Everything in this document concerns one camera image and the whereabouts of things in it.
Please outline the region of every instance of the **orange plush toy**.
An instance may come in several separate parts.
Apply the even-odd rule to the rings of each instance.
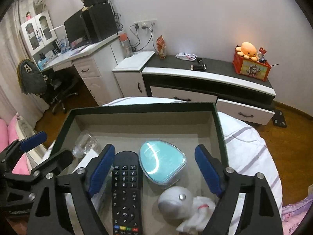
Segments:
[[[259,61],[256,48],[250,42],[242,43],[241,47],[237,47],[236,50],[239,56],[243,56],[247,60],[251,59],[254,62]]]

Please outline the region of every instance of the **red basket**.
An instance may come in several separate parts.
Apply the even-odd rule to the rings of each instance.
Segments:
[[[237,55],[236,50],[233,65],[235,66],[236,73],[243,74],[262,81],[267,80],[267,76],[269,75],[271,69],[271,66],[268,62],[260,63],[254,62],[251,59],[247,60],[244,57]]]

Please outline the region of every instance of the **black remote control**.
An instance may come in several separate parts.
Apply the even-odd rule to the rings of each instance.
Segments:
[[[138,155],[123,151],[115,155],[112,172],[114,235],[142,235],[140,192],[143,172]]]

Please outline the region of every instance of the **drawer handle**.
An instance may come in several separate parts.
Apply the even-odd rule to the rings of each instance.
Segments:
[[[140,83],[138,82],[138,90],[140,91],[140,93],[142,94],[142,90],[140,89]]]
[[[243,113],[241,113],[241,112],[239,112],[238,114],[241,115],[241,116],[243,116],[243,117],[245,117],[245,118],[254,118],[253,115],[247,116],[247,115],[245,115],[245,114],[243,114]]]
[[[176,99],[176,100],[184,100],[184,101],[191,101],[190,98],[188,98],[188,99],[179,99],[177,96],[174,96],[174,99]]]

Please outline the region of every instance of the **silver screw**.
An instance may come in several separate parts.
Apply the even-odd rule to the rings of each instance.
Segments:
[[[179,199],[180,199],[181,201],[184,201],[184,200],[186,199],[186,195],[181,194],[181,195],[179,196]]]
[[[232,167],[226,167],[225,170],[227,173],[234,173],[235,171]]]
[[[259,179],[263,179],[264,175],[259,172],[259,173],[256,174],[256,177],[259,178]]]
[[[78,174],[83,174],[83,173],[85,172],[85,168],[78,168],[78,169],[76,170],[76,172],[77,172]]]
[[[47,179],[51,179],[51,178],[53,178],[53,176],[54,176],[53,173],[50,172],[50,173],[48,173],[48,174],[46,175],[46,178],[47,178]]]
[[[35,193],[31,193],[30,195],[28,195],[28,198],[30,201],[33,201],[36,197],[36,194]]]
[[[38,177],[39,174],[40,174],[40,171],[37,170],[37,171],[34,172],[33,176],[34,176],[34,177]]]

